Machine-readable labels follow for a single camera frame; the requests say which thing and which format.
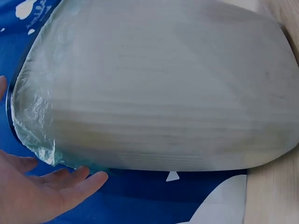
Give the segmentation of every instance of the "hand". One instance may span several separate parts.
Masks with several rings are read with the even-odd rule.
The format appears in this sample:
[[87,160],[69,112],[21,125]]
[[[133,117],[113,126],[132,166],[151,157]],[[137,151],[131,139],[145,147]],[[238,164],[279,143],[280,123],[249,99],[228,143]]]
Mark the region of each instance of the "hand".
[[[0,77],[0,99],[6,85],[6,79]],[[33,157],[17,157],[0,150],[0,223],[50,221],[83,202],[108,179],[104,172],[86,179],[87,167],[79,167],[71,174],[60,169],[41,177],[24,175],[37,163]]]

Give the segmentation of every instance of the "blue fabric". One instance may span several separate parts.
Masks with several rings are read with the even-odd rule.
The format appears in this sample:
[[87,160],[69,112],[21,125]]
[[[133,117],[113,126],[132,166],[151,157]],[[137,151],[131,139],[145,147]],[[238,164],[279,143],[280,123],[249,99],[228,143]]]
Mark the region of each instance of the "blue fabric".
[[[42,26],[46,9],[59,0],[38,0],[30,16],[20,20],[15,7],[23,0],[0,1],[0,75],[11,80],[25,48],[34,35],[30,29]],[[19,156],[34,156],[13,137],[0,102],[0,148]],[[55,168],[40,162],[31,174],[43,175]],[[180,172],[178,181],[166,182],[168,172],[116,170],[96,194],[50,224],[175,224],[187,222],[205,198],[224,180],[246,170],[222,172]]]

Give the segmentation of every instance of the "plastic-wrapped bowl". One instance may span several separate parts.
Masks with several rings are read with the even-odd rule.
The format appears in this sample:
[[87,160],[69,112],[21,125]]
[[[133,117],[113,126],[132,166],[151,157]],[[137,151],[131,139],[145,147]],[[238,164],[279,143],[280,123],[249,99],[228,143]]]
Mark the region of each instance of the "plastic-wrapped bowl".
[[212,0],[63,0],[7,99],[43,161],[250,168],[299,141],[299,69],[278,24]]

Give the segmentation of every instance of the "wooden table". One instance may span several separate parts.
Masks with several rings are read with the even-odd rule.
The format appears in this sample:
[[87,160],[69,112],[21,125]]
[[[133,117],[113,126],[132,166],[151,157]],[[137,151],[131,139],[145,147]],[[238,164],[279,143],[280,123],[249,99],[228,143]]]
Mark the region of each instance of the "wooden table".
[[[223,1],[260,10],[256,0]],[[261,1],[285,25],[299,62],[299,0]],[[249,171],[244,223],[299,224],[299,147],[269,164]]]

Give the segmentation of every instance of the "white print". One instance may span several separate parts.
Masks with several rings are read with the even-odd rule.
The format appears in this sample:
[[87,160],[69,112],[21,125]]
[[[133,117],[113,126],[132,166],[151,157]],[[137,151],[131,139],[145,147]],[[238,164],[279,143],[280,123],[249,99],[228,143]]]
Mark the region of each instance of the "white print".
[[189,222],[180,224],[242,224],[246,181],[246,175],[225,180],[209,194]]
[[178,173],[174,171],[169,172],[166,182],[176,181],[176,180],[179,180]]
[[36,31],[35,29],[30,29],[30,30],[28,31],[28,35],[34,33],[35,31]]
[[27,27],[27,29],[29,29],[30,27],[32,27],[40,18],[41,18],[41,16],[42,16],[42,14],[44,13],[44,11],[45,11],[45,8],[46,8],[46,2],[47,2],[47,0],[40,0],[40,2],[39,2],[39,5],[38,6],[36,6],[36,13],[34,13],[34,18],[33,18],[33,20],[30,22],[30,24],[28,24],[26,27]]
[[15,8],[15,16],[20,20],[26,19],[33,9],[33,4],[37,0],[25,0],[24,2],[20,3]]

